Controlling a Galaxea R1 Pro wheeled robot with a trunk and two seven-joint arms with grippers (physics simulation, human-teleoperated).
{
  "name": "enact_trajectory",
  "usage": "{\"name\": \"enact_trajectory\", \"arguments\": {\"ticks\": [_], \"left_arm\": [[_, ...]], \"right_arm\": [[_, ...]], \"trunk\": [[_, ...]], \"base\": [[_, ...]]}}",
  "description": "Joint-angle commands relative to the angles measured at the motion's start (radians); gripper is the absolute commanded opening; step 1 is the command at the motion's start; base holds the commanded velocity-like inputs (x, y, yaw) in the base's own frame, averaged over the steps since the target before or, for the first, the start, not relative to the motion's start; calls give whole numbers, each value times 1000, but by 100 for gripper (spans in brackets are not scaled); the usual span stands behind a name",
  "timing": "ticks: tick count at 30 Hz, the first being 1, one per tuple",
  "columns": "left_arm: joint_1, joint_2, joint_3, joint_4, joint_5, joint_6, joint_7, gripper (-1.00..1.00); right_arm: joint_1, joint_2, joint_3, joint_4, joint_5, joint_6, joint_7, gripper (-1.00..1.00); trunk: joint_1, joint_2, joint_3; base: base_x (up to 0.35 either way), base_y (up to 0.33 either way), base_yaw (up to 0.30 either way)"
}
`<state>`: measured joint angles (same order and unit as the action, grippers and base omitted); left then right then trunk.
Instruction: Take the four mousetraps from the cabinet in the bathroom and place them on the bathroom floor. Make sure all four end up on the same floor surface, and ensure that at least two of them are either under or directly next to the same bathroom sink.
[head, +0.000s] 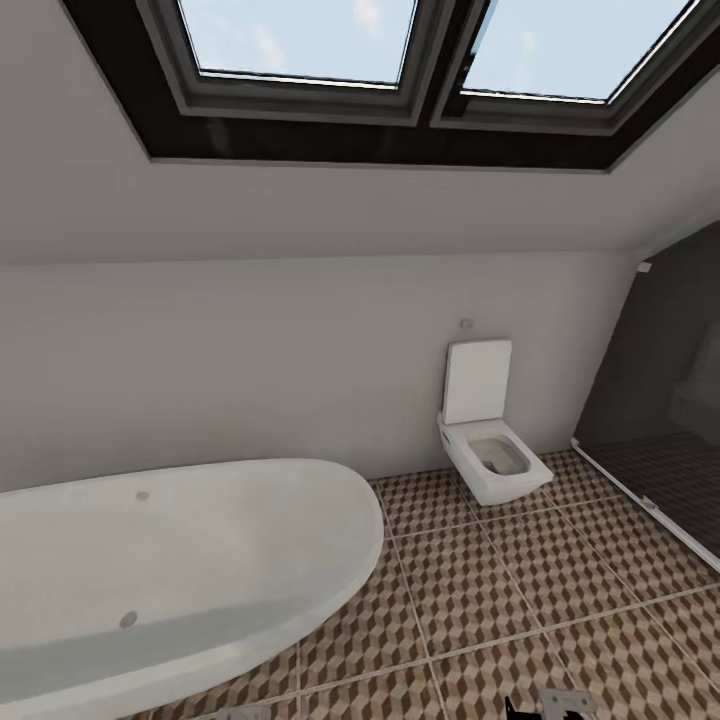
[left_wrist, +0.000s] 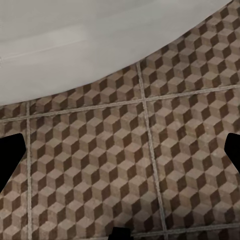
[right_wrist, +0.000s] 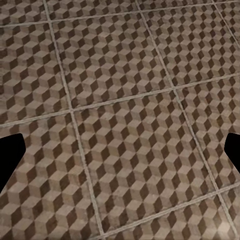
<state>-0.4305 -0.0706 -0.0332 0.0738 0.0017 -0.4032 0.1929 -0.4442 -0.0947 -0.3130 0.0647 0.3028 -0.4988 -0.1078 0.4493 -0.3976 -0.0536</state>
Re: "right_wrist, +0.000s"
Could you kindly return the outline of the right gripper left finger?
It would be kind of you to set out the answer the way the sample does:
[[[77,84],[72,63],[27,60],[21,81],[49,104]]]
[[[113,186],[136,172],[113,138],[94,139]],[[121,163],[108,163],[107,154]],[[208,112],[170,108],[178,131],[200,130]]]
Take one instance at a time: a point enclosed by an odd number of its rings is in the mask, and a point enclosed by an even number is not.
[[[26,152],[21,133],[0,138],[0,193]]]

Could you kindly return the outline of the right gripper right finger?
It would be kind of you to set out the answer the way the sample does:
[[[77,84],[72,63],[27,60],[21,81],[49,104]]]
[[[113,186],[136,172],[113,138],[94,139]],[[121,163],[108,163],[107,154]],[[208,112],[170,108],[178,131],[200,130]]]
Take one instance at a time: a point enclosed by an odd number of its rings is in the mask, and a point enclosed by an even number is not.
[[[240,173],[240,135],[229,133],[227,135],[224,151]]]

